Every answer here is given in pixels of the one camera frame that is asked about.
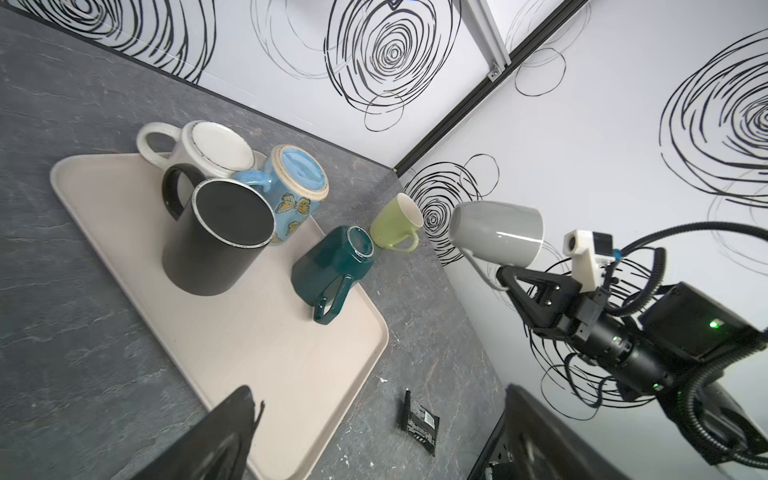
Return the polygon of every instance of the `mug handle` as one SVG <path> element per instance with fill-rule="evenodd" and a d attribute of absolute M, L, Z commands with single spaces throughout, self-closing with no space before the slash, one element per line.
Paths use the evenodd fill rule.
<path fill-rule="evenodd" d="M 144 125 L 139 130 L 139 133 L 136 134 L 136 147 L 138 147 L 141 156 L 155 167 L 166 170 L 170 166 L 168 159 L 161 157 L 156 151 L 152 150 L 149 143 L 147 143 L 147 136 L 149 134 L 163 134 L 173 138 L 175 141 L 179 141 L 181 129 L 161 121 L 153 121 Z"/>
<path fill-rule="evenodd" d="M 407 235 L 406 235 L 406 238 L 403 238 L 402 240 L 400 240 L 400 242 L 397 242 L 394 245 L 387 245 L 385 248 L 387 250 L 394 250 L 395 252 L 411 253 L 413 250 L 416 250 L 416 247 L 419 246 L 419 235 L 416 232 L 411 232 L 410 236 L 413 237 L 413 243 L 411 243 L 411 246 L 408 247 L 408 248 L 398 248 L 398 247 L 395 247 L 395 245 L 397 243 L 400 243 L 400 242 L 402 242 L 402 240 L 405 240 L 406 238 L 408 238 Z"/>
<path fill-rule="evenodd" d="M 261 187 L 264 193 L 272 188 L 272 177 L 261 170 L 241 170 L 234 174 L 232 179 L 251 187 Z"/>
<path fill-rule="evenodd" d="M 475 260 L 475 258 L 472 256 L 472 252 L 470 250 L 467 250 L 465 248 L 459 247 L 458 251 L 461 252 L 462 255 L 464 255 L 464 257 L 466 257 L 467 260 L 469 260 L 469 262 L 475 268 L 475 271 L 478 273 L 480 278 L 482 278 L 482 280 L 485 283 L 487 283 L 488 286 L 490 286 L 493 290 L 498 290 L 499 292 L 506 292 L 507 290 L 509 290 L 508 286 L 496 285 L 495 283 L 493 283 L 493 280 L 488 278 L 488 275 L 486 275 L 485 272 L 482 271 L 482 269 L 480 268 L 480 266 L 477 263 L 477 260 Z"/>
<path fill-rule="evenodd" d="M 163 184 L 161 186 L 163 191 L 163 203 L 165 203 L 165 208 L 174 220 L 179 220 L 181 213 L 184 212 L 184 205 L 182 205 L 181 200 L 179 200 L 179 175 L 181 174 L 187 175 L 193 188 L 201 181 L 205 180 L 203 172 L 190 164 L 176 164 L 165 171 L 165 175 L 163 175 Z"/>
<path fill-rule="evenodd" d="M 336 297 L 333 299 L 330 310 L 323 315 L 326 309 L 326 302 L 328 297 L 325 295 L 325 291 L 320 295 L 320 298 L 315 302 L 315 321 L 320 325 L 328 325 L 331 320 L 335 319 L 337 315 L 341 313 L 341 307 L 344 306 L 344 300 L 346 300 L 346 294 L 349 293 L 349 289 L 352 288 L 354 282 L 352 275 L 348 273 L 344 275 L 339 285 L 339 290 L 336 292 Z"/>

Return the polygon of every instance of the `teal mug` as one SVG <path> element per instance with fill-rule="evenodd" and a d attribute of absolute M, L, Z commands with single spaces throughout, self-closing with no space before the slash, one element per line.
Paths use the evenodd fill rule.
<path fill-rule="evenodd" d="M 322 325 L 335 319 L 344 306 L 349 289 L 373 266 L 373 240 L 360 227 L 341 226 L 299 258 L 291 270 L 293 289 Z M 328 300 L 333 299 L 326 312 Z"/>

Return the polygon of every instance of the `butterfly pattern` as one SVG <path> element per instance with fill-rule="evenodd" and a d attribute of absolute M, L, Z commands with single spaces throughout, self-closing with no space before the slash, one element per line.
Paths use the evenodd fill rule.
<path fill-rule="evenodd" d="M 311 203 L 312 201 L 307 197 L 301 197 L 299 201 L 296 201 L 296 197 L 294 197 L 292 193 L 288 192 L 283 194 L 283 199 L 280 201 L 280 204 L 277 205 L 275 213 L 284 214 L 295 208 L 296 211 L 298 211 L 300 214 L 308 215 L 310 213 Z"/>
<path fill-rule="evenodd" d="M 299 225 L 304 223 L 305 219 L 306 219 L 306 217 L 301 219 L 300 222 L 295 222 L 294 221 L 294 222 L 288 223 L 288 230 L 286 230 L 286 237 L 288 237 L 290 234 L 292 234 L 295 229 L 299 228 Z"/>

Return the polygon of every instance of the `light blue mug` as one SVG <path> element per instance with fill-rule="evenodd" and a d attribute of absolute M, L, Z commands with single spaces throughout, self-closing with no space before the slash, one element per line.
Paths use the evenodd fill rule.
<path fill-rule="evenodd" d="M 293 145 L 277 145 L 259 170 L 243 170 L 234 180 L 256 188 L 275 212 L 275 237 L 280 244 L 328 196 L 328 177 L 312 155 Z"/>

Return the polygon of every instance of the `green mug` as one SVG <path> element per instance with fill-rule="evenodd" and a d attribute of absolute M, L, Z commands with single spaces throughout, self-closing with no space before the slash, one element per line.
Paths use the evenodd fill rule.
<path fill-rule="evenodd" d="M 293 289 L 307 305 L 313 318 L 328 325 L 341 313 L 347 293 L 373 266 L 373 241 L 360 227 L 342 225 L 299 258 L 291 269 Z M 333 303 L 326 312 L 328 300 Z"/>
<path fill-rule="evenodd" d="M 416 232 L 423 226 L 424 217 L 419 206 L 408 195 L 397 194 L 371 224 L 371 238 L 381 248 L 411 253 L 419 245 L 419 236 Z M 408 237 L 413 238 L 410 247 L 395 247 Z"/>

